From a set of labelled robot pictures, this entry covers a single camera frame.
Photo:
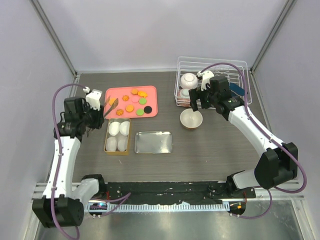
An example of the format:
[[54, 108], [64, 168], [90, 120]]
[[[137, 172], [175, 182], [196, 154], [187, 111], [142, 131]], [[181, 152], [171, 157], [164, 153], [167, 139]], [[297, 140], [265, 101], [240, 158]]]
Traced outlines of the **pink round cookie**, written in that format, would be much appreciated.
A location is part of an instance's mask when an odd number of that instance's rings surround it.
[[133, 103], [138, 103], [138, 102], [139, 102], [139, 99], [140, 99], [139, 96], [133, 96], [133, 97], [131, 98], [131, 101], [132, 101]]

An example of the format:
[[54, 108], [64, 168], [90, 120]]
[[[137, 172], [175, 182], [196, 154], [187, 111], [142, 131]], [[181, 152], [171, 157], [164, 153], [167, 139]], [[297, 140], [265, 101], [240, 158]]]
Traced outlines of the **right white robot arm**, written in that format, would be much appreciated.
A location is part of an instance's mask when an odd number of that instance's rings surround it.
[[201, 76], [201, 85], [189, 90], [190, 106], [198, 110], [197, 101], [202, 109], [214, 107], [248, 139], [259, 155], [254, 169], [243, 170], [227, 177], [226, 193], [233, 198], [250, 187], [269, 190], [293, 180], [298, 175], [295, 163], [298, 148], [292, 142], [284, 143], [271, 134], [249, 110], [246, 101], [233, 96], [229, 82], [224, 76]]

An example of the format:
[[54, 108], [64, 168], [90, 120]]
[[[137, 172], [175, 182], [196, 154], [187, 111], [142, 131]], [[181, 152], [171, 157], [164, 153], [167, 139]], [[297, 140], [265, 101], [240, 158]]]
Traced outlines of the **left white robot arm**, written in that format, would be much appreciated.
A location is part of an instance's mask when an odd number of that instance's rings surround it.
[[100, 129], [105, 121], [104, 107], [92, 97], [64, 100], [64, 111], [54, 129], [54, 158], [47, 186], [32, 210], [45, 228], [78, 227], [84, 219], [85, 206], [93, 197], [102, 199], [107, 192], [101, 174], [85, 175], [72, 189], [75, 161], [87, 129]]

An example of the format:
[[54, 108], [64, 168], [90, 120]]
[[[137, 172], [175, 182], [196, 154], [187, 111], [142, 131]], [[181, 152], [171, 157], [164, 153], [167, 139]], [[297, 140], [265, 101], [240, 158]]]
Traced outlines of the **metal tongs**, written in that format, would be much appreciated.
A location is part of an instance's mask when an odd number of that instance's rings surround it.
[[102, 115], [103, 116], [103, 121], [101, 122], [99, 127], [89, 127], [88, 130], [86, 131], [86, 136], [89, 137], [90, 133], [93, 132], [95, 129], [100, 129], [106, 120], [106, 116], [111, 113], [112, 110], [114, 110], [119, 104], [119, 99], [116, 98], [113, 102], [112, 105], [110, 105], [109, 109]]

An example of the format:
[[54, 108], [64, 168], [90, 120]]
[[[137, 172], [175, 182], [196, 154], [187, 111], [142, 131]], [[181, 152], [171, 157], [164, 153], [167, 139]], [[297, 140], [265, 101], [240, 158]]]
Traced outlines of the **silver tin lid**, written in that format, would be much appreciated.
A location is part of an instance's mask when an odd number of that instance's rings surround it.
[[169, 131], [141, 131], [135, 134], [136, 154], [170, 154], [172, 151], [173, 140]]

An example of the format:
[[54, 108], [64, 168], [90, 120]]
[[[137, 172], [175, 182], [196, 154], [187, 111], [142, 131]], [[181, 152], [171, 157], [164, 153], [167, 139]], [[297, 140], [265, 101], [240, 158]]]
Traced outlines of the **gold cookie tin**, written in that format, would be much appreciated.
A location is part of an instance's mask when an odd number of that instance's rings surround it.
[[[128, 143], [127, 143], [127, 149], [126, 151], [119, 151], [118, 148], [116, 149], [116, 151], [106, 151], [106, 141], [107, 141], [107, 138], [109, 137], [116, 137], [117, 138], [117, 141], [118, 141], [118, 137], [121, 136], [122, 134], [119, 132], [116, 136], [111, 136], [109, 135], [108, 133], [108, 128], [109, 128], [109, 125], [110, 123], [112, 122], [119, 122], [120, 124], [122, 122], [125, 122], [125, 121], [129, 121], [130, 122], [130, 127], [129, 127], [129, 134], [127, 135], [128, 137]], [[107, 124], [107, 130], [106, 130], [106, 136], [105, 136], [105, 143], [104, 143], [104, 152], [107, 154], [107, 155], [111, 155], [111, 156], [127, 156], [129, 154], [129, 150], [130, 150], [130, 137], [131, 137], [131, 120], [129, 118], [111, 118], [108, 120], [108, 124]]]

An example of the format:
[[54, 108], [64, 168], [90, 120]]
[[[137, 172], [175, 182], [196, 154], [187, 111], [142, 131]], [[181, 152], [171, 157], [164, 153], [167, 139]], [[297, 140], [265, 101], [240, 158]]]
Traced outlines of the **orange ridged round cookie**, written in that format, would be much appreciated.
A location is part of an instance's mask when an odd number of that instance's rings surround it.
[[128, 112], [128, 113], [133, 112], [134, 109], [135, 109], [135, 107], [134, 107], [133, 105], [131, 105], [131, 104], [129, 104], [129, 105], [127, 105], [127, 106], [125, 107], [125, 110], [126, 110], [126, 112]]

